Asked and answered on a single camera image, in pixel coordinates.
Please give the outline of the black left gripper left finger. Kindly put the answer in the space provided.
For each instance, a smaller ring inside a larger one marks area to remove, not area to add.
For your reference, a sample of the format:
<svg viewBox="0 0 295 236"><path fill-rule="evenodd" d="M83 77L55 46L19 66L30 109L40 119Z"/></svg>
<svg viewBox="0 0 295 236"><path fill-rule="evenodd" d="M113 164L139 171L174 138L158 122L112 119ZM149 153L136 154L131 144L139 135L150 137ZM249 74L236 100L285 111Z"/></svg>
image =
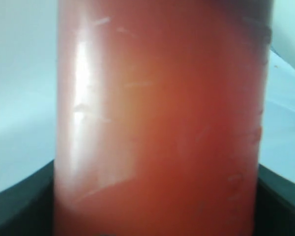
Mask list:
<svg viewBox="0 0 295 236"><path fill-rule="evenodd" d="M0 236L51 236L54 162L0 192Z"/></svg>

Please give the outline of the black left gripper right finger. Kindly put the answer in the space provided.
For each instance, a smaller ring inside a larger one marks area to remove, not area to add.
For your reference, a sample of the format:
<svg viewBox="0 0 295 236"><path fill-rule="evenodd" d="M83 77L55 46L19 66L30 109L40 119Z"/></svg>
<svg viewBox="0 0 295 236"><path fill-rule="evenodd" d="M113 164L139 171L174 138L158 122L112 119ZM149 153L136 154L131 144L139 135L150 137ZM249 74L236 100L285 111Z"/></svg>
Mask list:
<svg viewBox="0 0 295 236"><path fill-rule="evenodd" d="M295 236L295 183L259 166L255 235Z"/></svg>

